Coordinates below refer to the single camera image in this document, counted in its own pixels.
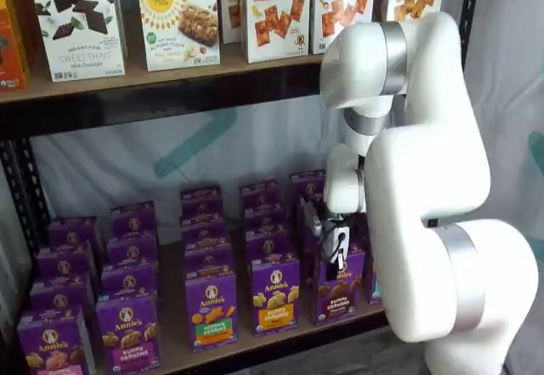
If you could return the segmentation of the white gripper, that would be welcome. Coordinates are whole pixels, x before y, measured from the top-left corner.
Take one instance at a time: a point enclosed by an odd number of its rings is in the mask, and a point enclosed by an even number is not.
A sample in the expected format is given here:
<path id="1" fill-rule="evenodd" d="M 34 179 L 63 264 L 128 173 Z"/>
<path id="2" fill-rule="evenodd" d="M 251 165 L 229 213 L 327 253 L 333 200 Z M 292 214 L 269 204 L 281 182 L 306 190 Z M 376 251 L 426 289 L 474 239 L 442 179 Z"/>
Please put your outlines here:
<path id="1" fill-rule="evenodd" d="M 336 228 L 348 228 L 352 224 L 353 215 L 341 215 L 339 219 L 329 219 L 320 235 L 320 259 L 323 263 L 334 261 L 339 270 L 344 269 L 349 252 L 350 229 L 340 229 L 335 240 L 327 238 Z"/>

